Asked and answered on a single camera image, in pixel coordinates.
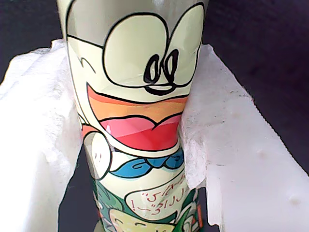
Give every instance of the speech bubble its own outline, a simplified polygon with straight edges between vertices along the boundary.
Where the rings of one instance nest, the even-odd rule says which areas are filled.
[[[167,183],[129,193],[125,197],[128,207],[141,218],[160,220],[178,212],[190,189],[185,180],[184,170]]]

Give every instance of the tissue paper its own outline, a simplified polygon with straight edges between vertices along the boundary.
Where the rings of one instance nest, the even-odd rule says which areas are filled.
[[[11,61],[0,110],[0,231],[55,232],[82,142],[63,41]]]
[[[181,128],[188,185],[206,186],[209,224],[309,231],[307,173],[210,46],[201,49]]]

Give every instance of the red tongue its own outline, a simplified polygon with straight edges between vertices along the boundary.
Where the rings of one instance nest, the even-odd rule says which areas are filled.
[[[149,119],[130,117],[109,119],[101,125],[116,140],[138,150],[158,151],[172,148],[178,141],[177,127],[181,116],[173,116],[155,127]]]

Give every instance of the cartoon illustration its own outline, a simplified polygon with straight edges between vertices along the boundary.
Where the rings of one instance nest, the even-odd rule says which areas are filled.
[[[95,10],[109,4],[73,0],[65,21],[76,104],[103,228],[199,231],[198,194],[185,180],[177,128],[197,65],[204,3],[188,1],[190,5],[175,12],[174,22],[154,13],[150,0],[141,3],[145,11],[121,17]],[[117,7],[119,12],[129,9]],[[88,27],[76,19],[87,10],[92,14],[85,17],[93,22]]]

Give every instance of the black background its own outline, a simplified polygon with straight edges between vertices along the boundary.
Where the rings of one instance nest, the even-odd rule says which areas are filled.
[[[0,82],[14,56],[49,47],[57,38],[56,0],[0,1]],[[309,1],[211,0],[204,43],[214,47],[309,173]],[[81,154],[60,207],[60,232],[88,232],[98,218]]]

